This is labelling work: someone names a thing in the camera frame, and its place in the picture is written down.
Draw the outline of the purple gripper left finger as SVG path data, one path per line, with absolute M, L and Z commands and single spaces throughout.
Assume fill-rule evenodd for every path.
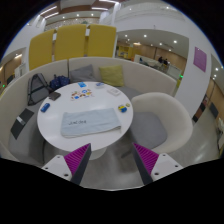
M 86 144 L 66 156 L 56 155 L 42 169 L 68 180 L 76 185 L 81 183 L 91 155 L 91 144 Z

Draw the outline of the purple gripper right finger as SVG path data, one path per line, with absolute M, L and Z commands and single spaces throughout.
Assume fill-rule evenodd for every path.
M 144 185 L 182 169 L 168 154 L 157 154 L 137 143 L 133 143 L 132 153 Z

